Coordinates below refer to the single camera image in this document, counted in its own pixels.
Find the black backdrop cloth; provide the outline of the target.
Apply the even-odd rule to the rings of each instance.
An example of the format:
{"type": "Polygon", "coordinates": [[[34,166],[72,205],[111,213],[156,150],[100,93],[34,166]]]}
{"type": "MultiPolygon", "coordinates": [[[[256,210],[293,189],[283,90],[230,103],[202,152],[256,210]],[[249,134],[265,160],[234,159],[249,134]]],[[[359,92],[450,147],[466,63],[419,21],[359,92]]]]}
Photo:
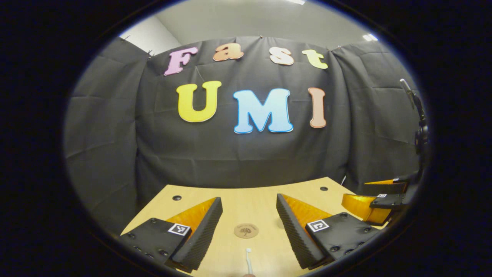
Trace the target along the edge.
{"type": "Polygon", "coordinates": [[[417,79],[379,42],[325,47],[227,37],[196,47],[165,76],[154,57],[116,39],[68,102],[64,143],[72,186],[119,235],[167,184],[252,188],[328,177],[353,192],[418,169],[419,114],[400,80],[417,79]]]}

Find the pale green toothbrush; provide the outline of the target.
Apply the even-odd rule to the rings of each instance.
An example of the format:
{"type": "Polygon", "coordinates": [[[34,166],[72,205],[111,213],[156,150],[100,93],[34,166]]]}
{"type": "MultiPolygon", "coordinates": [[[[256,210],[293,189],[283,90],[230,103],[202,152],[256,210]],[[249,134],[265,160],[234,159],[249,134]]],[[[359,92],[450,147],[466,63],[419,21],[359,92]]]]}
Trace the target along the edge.
{"type": "Polygon", "coordinates": [[[246,263],[248,267],[248,273],[244,277],[256,277],[253,272],[253,265],[251,263],[251,249],[246,248],[246,263]]]}

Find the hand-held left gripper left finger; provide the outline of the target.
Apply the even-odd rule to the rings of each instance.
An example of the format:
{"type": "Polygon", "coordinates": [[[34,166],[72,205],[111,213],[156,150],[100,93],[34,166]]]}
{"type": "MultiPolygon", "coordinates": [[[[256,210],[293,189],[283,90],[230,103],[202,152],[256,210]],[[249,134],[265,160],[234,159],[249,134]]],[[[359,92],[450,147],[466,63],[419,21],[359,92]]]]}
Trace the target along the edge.
{"type": "Polygon", "coordinates": [[[222,214],[221,198],[214,197],[167,220],[149,218],[118,242],[157,267],[191,273],[202,263],[222,214]]]}

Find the light wooden desktop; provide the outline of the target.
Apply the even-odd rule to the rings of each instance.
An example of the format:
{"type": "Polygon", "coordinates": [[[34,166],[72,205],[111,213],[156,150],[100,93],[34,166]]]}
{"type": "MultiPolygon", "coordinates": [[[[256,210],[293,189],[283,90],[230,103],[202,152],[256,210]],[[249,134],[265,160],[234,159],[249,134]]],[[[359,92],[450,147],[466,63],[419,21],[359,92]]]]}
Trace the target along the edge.
{"type": "Polygon", "coordinates": [[[149,218],[166,220],[206,200],[220,197],[223,214],[208,251],[198,270],[185,277],[243,277],[248,272],[246,248],[251,249],[251,263],[256,277],[313,277],[320,275],[328,266],[313,270],[300,267],[278,216],[277,194],[286,194],[329,214],[347,212],[353,215],[341,205],[343,195],[351,193],[327,177],[257,188],[167,185],[128,223],[121,234],[149,218]],[[244,223],[256,225],[259,234],[250,239],[236,237],[234,227],[244,223]]]}

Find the round cork coaster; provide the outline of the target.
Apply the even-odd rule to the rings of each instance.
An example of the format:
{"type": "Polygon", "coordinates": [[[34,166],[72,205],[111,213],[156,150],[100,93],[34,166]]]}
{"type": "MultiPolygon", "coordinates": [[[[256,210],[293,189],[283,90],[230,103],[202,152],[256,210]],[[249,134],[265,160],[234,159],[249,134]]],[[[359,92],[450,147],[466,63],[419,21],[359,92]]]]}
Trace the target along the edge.
{"type": "Polygon", "coordinates": [[[234,227],[233,233],[238,238],[250,239],[259,234],[259,228],[251,223],[238,224],[234,227]]]}

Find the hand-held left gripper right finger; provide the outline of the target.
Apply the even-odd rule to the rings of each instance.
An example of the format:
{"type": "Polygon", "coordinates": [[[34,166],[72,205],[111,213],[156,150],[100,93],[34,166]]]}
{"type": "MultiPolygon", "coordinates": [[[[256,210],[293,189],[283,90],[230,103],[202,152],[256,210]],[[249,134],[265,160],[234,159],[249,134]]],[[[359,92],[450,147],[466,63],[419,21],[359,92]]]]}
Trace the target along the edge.
{"type": "Polygon", "coordinates": [[[380,232],[347,212],[329,214],[286,194],[276,195],[276,210],[302,269],[341,259],[380,232]]]}

